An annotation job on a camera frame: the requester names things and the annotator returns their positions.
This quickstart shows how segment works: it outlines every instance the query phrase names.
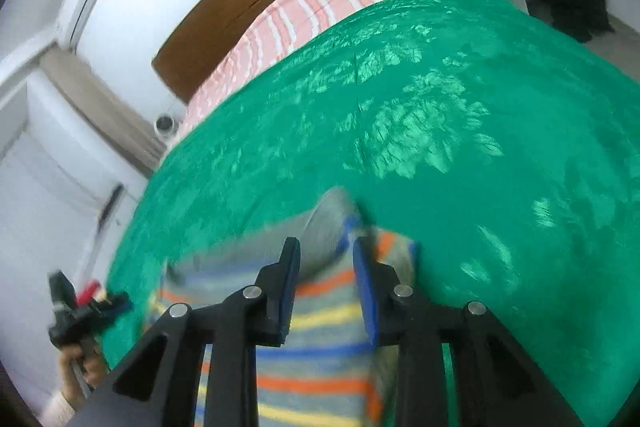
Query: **pink plaid bedsheet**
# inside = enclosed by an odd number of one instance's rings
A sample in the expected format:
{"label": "pink plaid bedsheet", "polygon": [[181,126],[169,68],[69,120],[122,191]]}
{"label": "pink plaid bedsheet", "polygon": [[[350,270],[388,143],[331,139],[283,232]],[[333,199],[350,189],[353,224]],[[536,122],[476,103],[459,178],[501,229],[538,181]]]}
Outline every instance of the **pink plaid bedsheet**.
{"label": "pink plaid bedsheet", "polygon": [[381,0],[275,0],[193,95],[169,149],[264,70],[325,29],[378,1]]}

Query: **human hand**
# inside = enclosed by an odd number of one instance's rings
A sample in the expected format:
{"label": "human hand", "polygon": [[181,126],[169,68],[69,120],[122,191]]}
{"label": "human hand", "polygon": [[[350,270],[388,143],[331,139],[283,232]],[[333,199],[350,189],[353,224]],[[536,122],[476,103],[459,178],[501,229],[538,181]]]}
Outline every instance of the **human hand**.
{"label": "human hand", "polygon": [[76,360],[79,365],[84,365],[86,373],[83,375],[86,383],[92,387],[97,387],[107,374],[107,363],[102,357],[100,346],[95,344],[94,354],[85,357],[81,362],[82,348],[78,344],[70,344],[60,349],[58,356],[58,370],[62,379],[60,391],[65,400],[74,409],[78,409],[84,402],[84,395],[78,383],[78,379],[71,367],[71,363]]}

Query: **metal screw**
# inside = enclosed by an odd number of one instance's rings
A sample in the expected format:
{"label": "metal screw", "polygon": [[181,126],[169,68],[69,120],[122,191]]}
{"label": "metal screw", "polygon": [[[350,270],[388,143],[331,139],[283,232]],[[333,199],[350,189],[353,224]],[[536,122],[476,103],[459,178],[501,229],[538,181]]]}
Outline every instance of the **metal screw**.
{"label": "metal screw", "polygon": [[169,308],[169,315],[177,319],[178,317],[182,317],[188,310],[186,304],[177,303]]}
{"label": "metal screw", "polygon": [[262,290],[260,289],[260,286],[247,286],[242,290],[242,295],[244,295],[245,299],[257,299],[262,295]]}
{"label": "metal screw", "polygon": [[411,297],[414,294],[414,289],[408,284],[396,284],[394,293],[398,297]]}
{"label": "metal screw", "polygon": [[466,307],[472,315],[484,315],[486,313],[486,306],[480,301],[471,301]]}

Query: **white door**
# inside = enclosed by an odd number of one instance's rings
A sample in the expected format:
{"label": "white door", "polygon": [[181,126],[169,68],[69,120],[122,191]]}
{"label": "white door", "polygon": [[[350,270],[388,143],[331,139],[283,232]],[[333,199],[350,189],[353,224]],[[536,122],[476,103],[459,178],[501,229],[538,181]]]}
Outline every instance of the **white door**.
{"label": "white door", "polygon": [[41,70],[0,98],[0,360],[36,413],[58,386],[47,275],[104,282],[145,185]]}

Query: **yellow stripe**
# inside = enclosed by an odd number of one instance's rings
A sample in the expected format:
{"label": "yellow stripe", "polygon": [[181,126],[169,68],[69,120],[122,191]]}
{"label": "yellow stripe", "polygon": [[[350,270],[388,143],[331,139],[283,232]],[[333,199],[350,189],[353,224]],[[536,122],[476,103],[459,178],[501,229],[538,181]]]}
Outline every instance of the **yellow stripe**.
{"label": "yellow stripe", "polygon": [[336,324],[344,324],[355,319],[362,318],[360,304],[343,304],[335,308],[329,308],[319,312],[307,313],[304,315],[293,315],[291,317],[292,330],[308,330]]}
{"label": "yellow stripe", "polygon": [[272,407],[263,403],[258,404],[258,415],[270,420],[278,420],[301,427],[360,427],[362,425],[362,421],[356,418],[334,416],[333,414],[298,412],[282,409],[281,407]]}
{"label": "yellow stripe", "polygon": [[166,311],[166,306],[162,305],[161,303],[156,303],[154,304],[154,309],[159,313],[159,314],[163,314]]}

